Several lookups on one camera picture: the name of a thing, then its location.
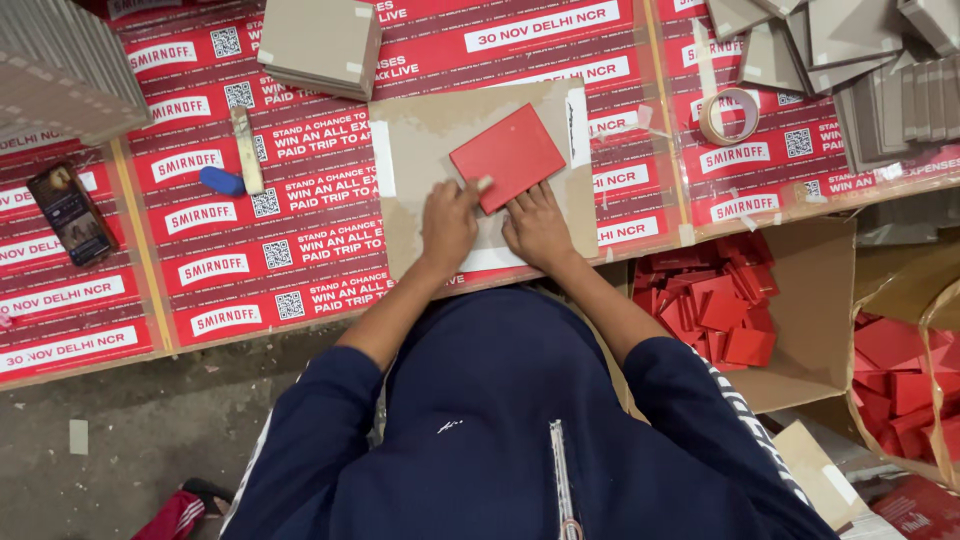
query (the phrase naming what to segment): sleeve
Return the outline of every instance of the sleeve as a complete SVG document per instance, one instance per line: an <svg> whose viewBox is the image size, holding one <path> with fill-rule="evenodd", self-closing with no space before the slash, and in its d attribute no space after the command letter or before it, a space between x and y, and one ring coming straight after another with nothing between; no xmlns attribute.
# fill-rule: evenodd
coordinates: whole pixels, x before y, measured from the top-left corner
<svg viewBox="0 0 960 540"><path fill-rule="evenodd" d="M836 538L730 382L670 337L641 341L623 363L651 426L743 491L760 517L797 538Z"/></svg>
<svg viewBox="0 0 960 540"><path fill-rule="evenodd" d="M311 360L276 400L221 538L273 538L290 523L310 523L324 513L318 500L332 501L340 471L367 452L382 380L355 349L333 347Z"/></svg>

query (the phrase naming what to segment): hand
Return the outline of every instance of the hand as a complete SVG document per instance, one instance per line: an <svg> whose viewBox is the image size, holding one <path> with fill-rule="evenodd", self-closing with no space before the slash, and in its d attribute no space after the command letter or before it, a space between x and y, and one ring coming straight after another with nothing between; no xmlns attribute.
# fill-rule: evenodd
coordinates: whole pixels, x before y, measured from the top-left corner
<svg viewBox="0 0 960 540"><path fill-rule="evenodd" d="M510 251L528 264L552 276L571 258L581 258L547 181L517 195L507 203L507 211L503 237Z"/></svg>
<svg viewBox="0 0 960 540"><path fill-rule="evenodd" d="M449 280L470 253L477 237L473 211L480 202L477 182L460 189L453 179L436 183L423 207L423 255L426 267Z"/></svg>

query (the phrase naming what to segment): masking tape roll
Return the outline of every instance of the masking tape roll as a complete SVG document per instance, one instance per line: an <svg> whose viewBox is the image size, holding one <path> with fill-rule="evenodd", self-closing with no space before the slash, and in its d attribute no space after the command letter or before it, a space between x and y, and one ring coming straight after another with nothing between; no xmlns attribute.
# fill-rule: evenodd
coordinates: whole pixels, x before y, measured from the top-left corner
<svg viewBox="0 0 960 540"><path fill-rule="evenodd" d="M743 130L738 135L732 137L725 136L720 132L720 130L723 129L722 126L720 130L718 130L717 127L713 125L713 108L720 98L733 100L740 104L740 107L743 109ZM719 93L710 96L700 109L700 131L703 132L708 141L719 146L730 146L731 144L743 142L747 137L754 134L759 121L760 108L756 104L754 96L750 95L750 93L743 88L724 88L720 90Z"/></svg>

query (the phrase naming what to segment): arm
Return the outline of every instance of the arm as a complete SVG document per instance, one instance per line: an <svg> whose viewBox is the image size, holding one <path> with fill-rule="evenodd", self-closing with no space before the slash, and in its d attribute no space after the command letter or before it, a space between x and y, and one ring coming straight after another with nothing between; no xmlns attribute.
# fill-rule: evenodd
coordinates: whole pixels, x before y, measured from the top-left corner
<svg viewBox="0 0 960 540"><path fill-rule="evenodd" d="M507 204L503 235L510 249L557 282L603 336L616 362L648 337L667 336L663 327L624 298L573 249L570 233L547 182Z"/></svg>
<svg viewBox="0 0 960 540"><path fill-rule="evenodd" d="M423 210L423 255L276 400L222 538L268 539L294 524L324 523L340 472L367 452L383 372L430 298L467 258L478 200L475 184L434 186Z"/></svg>
<svg viewBox="0 0 960 540"><path fill-rule="evenodd" d="M689 346L669 337L574 251L549 185L534 186L508 210L507 244L557 282L593 322L651 425L730 479L771 528L784 527L801 537L835 537L798 497L803 492L727 379L709 371Z"/></svg>

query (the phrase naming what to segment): navy hoodie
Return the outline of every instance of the navy hoodie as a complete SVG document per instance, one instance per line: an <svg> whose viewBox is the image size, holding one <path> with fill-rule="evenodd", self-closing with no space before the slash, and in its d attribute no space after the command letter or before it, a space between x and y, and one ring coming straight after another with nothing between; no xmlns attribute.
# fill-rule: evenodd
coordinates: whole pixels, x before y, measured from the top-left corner
<svg viewBox="0 0 960 540"><path fill-rule="evenodd" d="M222 538L557 540L551 425L587 539L836 538L742 397L688 346L644 340L623 371L652 426L620 407L566 306L523 288L456 298L401 347L369 450L383 376L334 347L277 400Z"/></svg>

